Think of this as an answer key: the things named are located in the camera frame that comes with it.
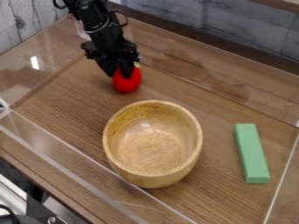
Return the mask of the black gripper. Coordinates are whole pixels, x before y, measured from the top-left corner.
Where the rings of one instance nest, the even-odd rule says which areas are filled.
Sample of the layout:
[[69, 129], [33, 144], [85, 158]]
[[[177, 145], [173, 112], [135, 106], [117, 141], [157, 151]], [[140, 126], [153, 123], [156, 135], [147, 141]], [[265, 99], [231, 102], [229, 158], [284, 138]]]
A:
[[88, 59], [97, 62], [100, 69], [112, 77], [117, 67], [125, 79], [129, 79], [139, 61], [136, 44], [124, 37], [121, 24], [84, 25], [84, 33], [89, 40], [80, 48]]

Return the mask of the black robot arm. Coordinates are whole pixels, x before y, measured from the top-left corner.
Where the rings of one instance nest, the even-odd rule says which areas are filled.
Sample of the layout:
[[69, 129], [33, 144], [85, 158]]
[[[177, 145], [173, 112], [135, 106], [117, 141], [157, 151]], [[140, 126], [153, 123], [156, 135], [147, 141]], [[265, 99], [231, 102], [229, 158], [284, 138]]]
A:
[[77, 21], [83, 23], [84, 32], [89, 36], [80, 48], [88, 59], [97, 62], [105, 74], [112, 77], [116, 71], [125, 79], [133, 75], [135, 63], [140, 60], [136, 43], [124, 37], [123, 28], [128, 26], [128, 19], [119, 22], [117, 13], [121, 10], [108, 8], [108, 0], [61, 0], [56, 9], [68, 9]]

